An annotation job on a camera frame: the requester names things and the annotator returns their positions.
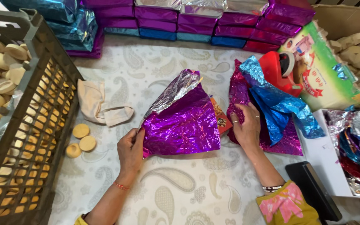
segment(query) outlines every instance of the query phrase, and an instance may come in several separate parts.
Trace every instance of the table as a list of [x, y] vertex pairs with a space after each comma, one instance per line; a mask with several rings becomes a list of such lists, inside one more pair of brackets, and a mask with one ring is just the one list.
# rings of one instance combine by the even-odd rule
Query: table
[[[79, 113], [76, 124], [90, 127], [97, 147], [76, 159], [63, 157], [50, 225], [73, 224], [96, 205], [119, 173], [117, 142], [139, 126], [149, 106], [180, 71], [199, 70], [204, 90], [225, 111], [234, 59], [262, 56], [208, 44], [115, 35], [106, 36], [103, 51], [100, 60], [76, 59], [74, 63], [85, 79], [105, 82], [106, 101], [130, 102], [135, 115], [127, 123], [109, 128], [84, 120]], [[70, 141], [79, 142], [74, 136]], [[145, 159], [116, 224], [265, 224], [255, 202], [264, 192], [251, 162], [226, 135], [221, 141], [222, 149], [217, 151]], [[285, 180], [289, 179], [285, 165], [305, 161], [304, 156], [266, 155]], [[360, 219], [360, 204], [354, 212], [356, 207], [349, 201], [336, 201], [344, 215], [342, 221]]]

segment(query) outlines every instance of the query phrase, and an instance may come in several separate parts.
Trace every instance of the white cloth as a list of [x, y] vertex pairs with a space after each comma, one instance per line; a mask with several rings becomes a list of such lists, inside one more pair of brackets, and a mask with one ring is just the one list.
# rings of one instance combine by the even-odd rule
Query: white cloth
[[77, 81], [80, 109], [84, 118], [107, 126], [114, 126], [129, 120], [134, 109], [130, 104], [112, 105], [105, 102], [103, 82]]

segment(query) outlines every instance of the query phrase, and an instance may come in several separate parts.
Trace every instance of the pink floral print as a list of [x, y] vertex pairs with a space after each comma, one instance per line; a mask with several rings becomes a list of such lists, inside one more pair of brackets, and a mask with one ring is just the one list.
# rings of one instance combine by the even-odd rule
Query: pink floral print
[[289, 184], [283, 191], [271, 199], [263, 200], [259, 205], [266, 221], [271, 222], [273, 214], [279, 209], [283, 217], [284, 223], [287, 223], [292, 214], [299, 218], [304, 217], [302, 210], [295, 204], [301, 205], [302, 192], [295, 183]]

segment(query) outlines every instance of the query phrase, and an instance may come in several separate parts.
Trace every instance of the blue foil-wrapped package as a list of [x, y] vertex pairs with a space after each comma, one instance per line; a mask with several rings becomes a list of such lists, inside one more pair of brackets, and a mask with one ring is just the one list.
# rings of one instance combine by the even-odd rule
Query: blue foil-wrapped package
[[89, 28], [92, 30], [97, 22], [92, 10], [81, 8], [77, 11], [76, 21], [71, 24], [53, 21], [47, 21], [47, 24], [57, 38], [83, 41], [88, 35]]
[[94, 28], [91, 30], [91, 27], [89, 28], [89, 32], [87, 32], [87, 36], [83, 41], [78, 40], [69, 40], [69, 39], [63, 39], [58, 38], [60, 43], [62, 44], [63, 48], [65, 50], [77, 50], [77, 51], [92, 51], [92, 48], [94, 46], [94, 38], [98, 31], [98, 25], [95, 25]]
[[76, 18], [78, 0], [0, 0], [9, 10], [18, 12], [20, 8], [36, 9], [44, 18], [73, 23]]
[[212, 37], [210, 44], [214, 46], [242, 49], [246, 42], [247, 41], [243, 39], [215, 36]]
[[215, 110], [200, 83], [200, 73], [183, 70], [144, 116], [144, 158], [220, 149]]
[[117, 27], [105, 27], [105, 33], [107, 34], [121, 34], [127, 36], [139, 37], [140, 32], [138, 29], [127, 29], [127, 28], [117, 28]]
[[323, 137], [324, 132], [313, 117], [309, 106], [266, 81], [255, 56], [240, 65], [240, 71], [251, 86], [251, 94], [265, 115], [272, 145], [283, 137], [290, 115], [305, 138]]
[[140, 28], [140, 38], [176, 41], [177, 34], [162, 30]]
[[209, 43], [211, 36], [203, 34], [177, 33], [177, 40]]

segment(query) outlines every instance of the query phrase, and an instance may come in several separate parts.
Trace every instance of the brown plastic crate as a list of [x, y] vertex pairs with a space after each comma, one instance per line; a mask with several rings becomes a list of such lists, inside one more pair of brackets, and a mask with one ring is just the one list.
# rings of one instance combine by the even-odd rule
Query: brown plastic crate
[[0, 41], [26, 43], [33, 57], [0, 119], [0, 224], [47, 224], [83, 78], [35, 10], [0, 11]]

